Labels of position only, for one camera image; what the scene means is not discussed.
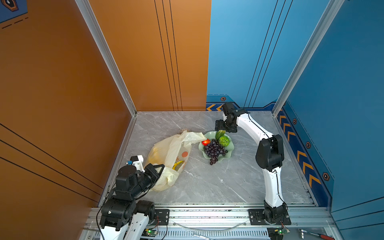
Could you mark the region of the green orange mango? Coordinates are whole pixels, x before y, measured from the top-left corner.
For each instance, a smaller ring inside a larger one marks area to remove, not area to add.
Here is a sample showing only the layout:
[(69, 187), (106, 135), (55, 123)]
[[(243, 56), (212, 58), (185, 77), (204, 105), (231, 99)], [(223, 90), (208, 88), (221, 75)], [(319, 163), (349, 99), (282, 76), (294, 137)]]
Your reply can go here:
[(215, 139), (216, 140), (219, 140), (222, 136), (224, 136), (226, 134), (226, 131), (225, 130), (219, 130), (216, 132), (216, 135), (215, 135)]

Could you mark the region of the green kiwi half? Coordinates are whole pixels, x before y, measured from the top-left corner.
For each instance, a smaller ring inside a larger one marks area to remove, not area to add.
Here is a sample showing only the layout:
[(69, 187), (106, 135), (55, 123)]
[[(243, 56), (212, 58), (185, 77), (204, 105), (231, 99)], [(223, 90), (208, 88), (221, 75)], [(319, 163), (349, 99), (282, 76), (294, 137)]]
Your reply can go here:
[(224, 148), (228, 147), (229, 144), (231, 143), (231, 140), (228, 136), (221, 136), (218, 141), (219, 141), (219, 144)]

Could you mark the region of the yellow banana bunch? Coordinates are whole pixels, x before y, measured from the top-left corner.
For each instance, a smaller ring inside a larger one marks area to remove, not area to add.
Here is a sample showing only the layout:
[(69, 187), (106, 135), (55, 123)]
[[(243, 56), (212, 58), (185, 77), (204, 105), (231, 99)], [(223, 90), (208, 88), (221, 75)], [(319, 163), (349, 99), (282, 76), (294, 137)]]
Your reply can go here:
[(173, 165), (173, 170), (178, 171), (181, 167), (184, 166), (185, 161), (178, 161)]

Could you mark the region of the cream plastic bag orange print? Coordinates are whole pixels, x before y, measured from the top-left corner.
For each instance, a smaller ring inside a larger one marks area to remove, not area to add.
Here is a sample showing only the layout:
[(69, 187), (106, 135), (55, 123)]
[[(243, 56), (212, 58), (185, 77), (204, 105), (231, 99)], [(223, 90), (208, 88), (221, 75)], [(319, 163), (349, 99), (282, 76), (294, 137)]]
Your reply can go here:
[[(173, 135), (156, 143), (146, 160), (146, 165), (160, 165), (164, 164), (165, 169), (157, 181), (152, 191), (162, 192), (172, 187), (179, 175), (184, 170), (194, 144), (199, 144), (206, 137), (203, 133), (184, 132), (183, 134)], [(173, 165), (178, 161), (185, 161), (184, 166), (178, 171), (173, 170)]]

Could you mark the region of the dark purple grape bunch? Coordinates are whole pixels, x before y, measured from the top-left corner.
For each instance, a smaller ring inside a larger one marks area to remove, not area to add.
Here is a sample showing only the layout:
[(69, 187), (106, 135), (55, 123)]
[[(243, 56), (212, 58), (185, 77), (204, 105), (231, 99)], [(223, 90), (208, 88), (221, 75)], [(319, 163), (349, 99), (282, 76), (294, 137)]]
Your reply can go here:
[(210, 144), (204, 146), (204, 152), (210, 158), (212, 166), (218, 162), (220, 156), (224, 157), (228, 151), (219, 144), (218, 140), (212, 139)]

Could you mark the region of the red apple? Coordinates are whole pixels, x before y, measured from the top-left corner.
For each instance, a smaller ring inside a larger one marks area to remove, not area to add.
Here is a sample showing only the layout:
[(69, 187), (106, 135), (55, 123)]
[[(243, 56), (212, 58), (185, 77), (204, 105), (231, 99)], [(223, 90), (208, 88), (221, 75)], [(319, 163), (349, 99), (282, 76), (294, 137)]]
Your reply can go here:
[(203, 145), (203, 146), (207, 146), (207, 145), (210, 144), (210, 143), (211, 143), (211, 140), (210, 140), (210, 139), (206, 139), (206, 140), (202, 141), (202, 145)]

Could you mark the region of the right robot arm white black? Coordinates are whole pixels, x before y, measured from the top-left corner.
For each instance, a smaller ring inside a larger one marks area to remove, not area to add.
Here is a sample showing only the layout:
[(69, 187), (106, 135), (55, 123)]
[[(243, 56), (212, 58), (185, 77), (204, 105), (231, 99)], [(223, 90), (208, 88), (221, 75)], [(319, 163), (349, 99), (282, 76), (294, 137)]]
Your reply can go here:
[(283, 198), (281, 184), (281, 171), (285, 159), (282, 136), (267, 131), (247, 110), (236, 108), (233, 103), (222, 105), (222, 111), (224, 118), (216, 121), (216, 131), (236, 133), (238, 128), (242, 128), (258, 144), (256, 162), (263, 169), (266, 195), (264, 211), (256, 217), (270, 225), (290, 225), (292, 222), (288, 214), (288, 205)]

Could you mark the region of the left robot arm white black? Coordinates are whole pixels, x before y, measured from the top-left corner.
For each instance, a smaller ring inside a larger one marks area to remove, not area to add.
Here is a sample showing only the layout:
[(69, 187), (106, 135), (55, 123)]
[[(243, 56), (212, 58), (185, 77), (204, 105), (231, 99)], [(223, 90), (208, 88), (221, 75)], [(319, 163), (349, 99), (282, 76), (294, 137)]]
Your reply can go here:
[(141, 200), (161, 178), (165, 166), (148, 164), (142, 171), (134, 165), (119, 169), (116, 187), (102, 205), (97, 222), (101, 240), (139, 240), (155, 220), (155, 204)]

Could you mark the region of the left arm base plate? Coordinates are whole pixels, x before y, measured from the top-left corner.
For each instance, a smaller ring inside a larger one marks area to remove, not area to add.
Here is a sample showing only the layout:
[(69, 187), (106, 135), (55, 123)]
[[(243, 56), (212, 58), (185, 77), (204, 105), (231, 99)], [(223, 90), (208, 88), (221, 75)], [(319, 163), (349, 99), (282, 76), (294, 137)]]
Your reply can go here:
[(167, 226), (170, 219), (169, 209), (155, 209), (154, 219), (150, 221), (151, 226)]

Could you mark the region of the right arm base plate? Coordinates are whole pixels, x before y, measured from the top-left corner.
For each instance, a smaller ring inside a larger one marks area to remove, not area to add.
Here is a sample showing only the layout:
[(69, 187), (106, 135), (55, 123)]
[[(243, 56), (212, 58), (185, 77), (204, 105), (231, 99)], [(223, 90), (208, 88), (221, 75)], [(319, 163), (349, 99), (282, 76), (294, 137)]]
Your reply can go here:
[(287, 211), (275, 216), (273, 211), (268, 209), (249, 209), (249, 220), (252, 226), (256, 225), (281, 225), (289, 226), (292, 224)]

